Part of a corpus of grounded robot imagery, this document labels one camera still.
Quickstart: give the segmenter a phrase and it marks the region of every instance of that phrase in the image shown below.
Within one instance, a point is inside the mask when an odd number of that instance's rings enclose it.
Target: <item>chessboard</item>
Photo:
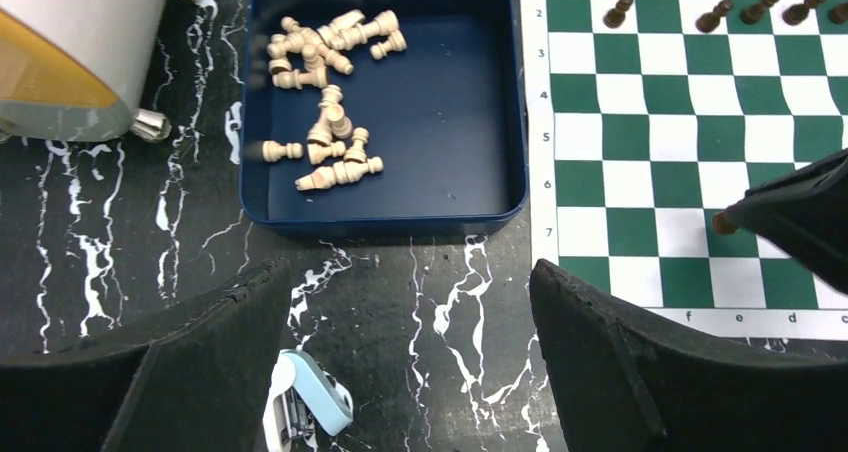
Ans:
[[[846,3],[521,0],[533,262],[717,336],[848,340],[848,297],[710,226],[848,147]]]

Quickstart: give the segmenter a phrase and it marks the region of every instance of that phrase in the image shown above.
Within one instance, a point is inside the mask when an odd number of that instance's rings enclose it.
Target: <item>pile of chess pieces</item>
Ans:
[[[364,21],[365,14],[351,10],[313,30],[301,27],[292,17],[283,17],[280,25],[286,34],[271,36],[267,51],[271,56],[268,71],[273,84],[282,89],[301,90],[304,86],[321,89],[318,120],[306,134],[309,163],[319,166],[329,158],[340,158],[332,165],[317,167],[311,174],[297,179],[295,187],[299,191],[329,189],[383,171],[383,160],[369,157],[365,152],[370,136],[368,130],[354,127],[341,105],[344,94],[338,85],[330,84],[327,70],[332,67],[341,74],[352,74],[353,64],[342,52],[367,44],[373,37],[386,37],[385,41],[371,46],[374,60],[382,60],[390,52],[406,50],[406,39],[394,12],[387,10],[369,23]],[[306,70],[293,69],[289,54],[300,54]],[[268,140],[262,144],[262,158],[266,162],[300,159],[303,155],[300,143],[280,144]]]
[[[739,14],[742,22],[752,25],[762,19],[763,15],[774,5],[778,0],[759,0],[757,3],[746,7]],[[804,0],[800,4],[794,4],[783,13],[783,21],[787,25],[798,25],[810,15],[810,11],[818,8],[825,3],[826,0]],[[627,11],[633,5],[633,0],[618,0],[615,7],[610,9],[604,16],[604,24],[609,28],[618,28],[624,23],[627,17]],[[708,34],[721,24],[721,19],[727,16],[733,10],[733,1],[722,0],[713,10],[706,12],[695,22],[695,27]],[[848,22],[848,2],[838,4],[830,9],[827,17],[834,24],[844,24]]]

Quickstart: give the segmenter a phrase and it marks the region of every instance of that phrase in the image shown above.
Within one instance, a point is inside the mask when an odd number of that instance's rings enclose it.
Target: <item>black marble surface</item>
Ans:
[[[284,254],[303,278],[292,291],[291,345],[353,402],[354,423],[313,447],[566,450],[527,300],[527,210],[494,236],[456,245],[293,243],[244,217],[237,134],[248,1],[168,1],[141,104],[172,118],[167,142],[0,146],[0,353],[49,353]]]

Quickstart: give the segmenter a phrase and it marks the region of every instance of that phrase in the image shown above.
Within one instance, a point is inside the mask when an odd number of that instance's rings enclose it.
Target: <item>yellow panel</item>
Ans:
[[[108,107],[119,99],[76,60],[0,10],[0,100]]]

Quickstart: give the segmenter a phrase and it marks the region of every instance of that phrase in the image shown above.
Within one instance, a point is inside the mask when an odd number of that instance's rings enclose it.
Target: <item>dark blue plastic bin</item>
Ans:
[[[374,61],[372,39],[345,55],[351,76],[331,71],[354,126],[371,134],[385,170],[329,190],[298,192],[314,166],[255,160],[268,139],[305,143],[320,90],[271,83],[265,46],[292,16],[317,28],[360,9],[393,10],[409,48]],[[240,194],[258,225],[287,236],[455,236],[492,233],[527,200],[517,11],[511,0],[252,0],[244,69]],[[293,65],[302,69],[297,56]],[[329,165],[329,159],[322,165]]]

